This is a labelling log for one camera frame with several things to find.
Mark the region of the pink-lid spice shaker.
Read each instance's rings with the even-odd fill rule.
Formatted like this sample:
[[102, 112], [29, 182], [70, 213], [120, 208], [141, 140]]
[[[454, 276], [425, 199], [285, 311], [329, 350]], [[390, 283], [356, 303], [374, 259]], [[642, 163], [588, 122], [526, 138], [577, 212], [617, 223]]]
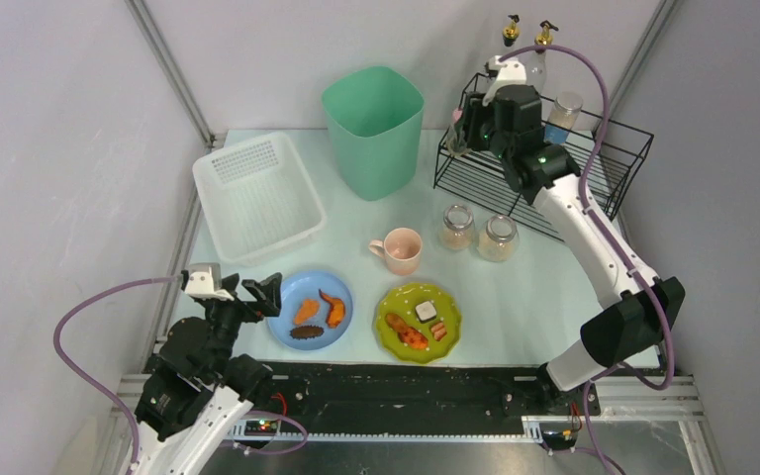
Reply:
[[462, 119], [463, 111], [456, 108], [451, 114], [451, 124], [445, 140], [445, 146], [452, 156], [459, 156], [466, 150]]

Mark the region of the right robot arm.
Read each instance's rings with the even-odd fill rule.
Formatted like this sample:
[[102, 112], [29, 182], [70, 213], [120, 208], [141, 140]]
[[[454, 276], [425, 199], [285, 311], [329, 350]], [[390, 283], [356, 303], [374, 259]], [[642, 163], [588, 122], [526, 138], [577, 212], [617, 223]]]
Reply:
[[685, 298], [675, 277], [663, 279], [623, 240], [561, 144], [544, 138], [541, 101], [528, 85], [466, 95], [453, 130], [465, 149], [493, 154], [509, 187], [542, 214], [587, 274], [601, 312], [579, 340], [545, 363], [539, 377], [566, 392], [666, 342]]

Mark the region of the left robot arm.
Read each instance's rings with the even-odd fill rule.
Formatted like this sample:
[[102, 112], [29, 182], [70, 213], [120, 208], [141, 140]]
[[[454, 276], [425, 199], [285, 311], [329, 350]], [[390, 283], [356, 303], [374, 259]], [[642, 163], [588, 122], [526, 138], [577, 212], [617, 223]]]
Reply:
[[242, 325], [279, 316], [282, 279], [221, 277], [216, 264], [183, 271], [180, 289], [204, 314], [173, 324], [148, 360], [128, 473], [199, 473], [230, 428], [270, 395], [271, 368], [233, 350]]

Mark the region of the glass oil bottle gold spout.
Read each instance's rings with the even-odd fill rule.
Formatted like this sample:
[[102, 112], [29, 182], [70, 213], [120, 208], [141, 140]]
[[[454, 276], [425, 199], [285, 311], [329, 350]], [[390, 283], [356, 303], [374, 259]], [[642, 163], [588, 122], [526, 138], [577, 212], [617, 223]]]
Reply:
[[[498, 56], [505, 52], [509, 52], [520, 36], [521, 17], [518, 14], [511, 14], [508, 16], [508, 19], [509, 22], [502, 29], [503, 50], [498, 53]], [[487, 60], [484, 66], [484, 72], [490, 79], [493, 79], [498, 75], [496, 58], [494, 56]]]

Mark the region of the clear bottle blue label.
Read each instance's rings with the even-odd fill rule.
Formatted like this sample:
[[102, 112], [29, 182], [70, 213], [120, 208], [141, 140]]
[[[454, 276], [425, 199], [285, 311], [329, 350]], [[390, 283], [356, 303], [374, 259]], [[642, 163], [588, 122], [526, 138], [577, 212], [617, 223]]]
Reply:
[[544, 140], [553, 144], [565, 143], [582, 108], [583, 99], [579, 94], [570, 91], [558, 94], [546, 120]]

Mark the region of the glass jar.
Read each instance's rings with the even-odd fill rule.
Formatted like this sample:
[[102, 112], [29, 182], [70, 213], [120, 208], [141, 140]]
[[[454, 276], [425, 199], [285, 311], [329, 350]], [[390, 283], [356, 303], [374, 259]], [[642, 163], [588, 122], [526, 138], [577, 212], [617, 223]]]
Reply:
[[518, 230], [514, 220], [505, 215], [489, 218], [480, 230], [477, 250], [481, 257], [493, 262], [508, 260], [517, 246]]
[[439, 239], [446, 248], [467, 248], [473, 242], [474, 233], [474, 216], [467, 206], [453, 204], [444, 210]]

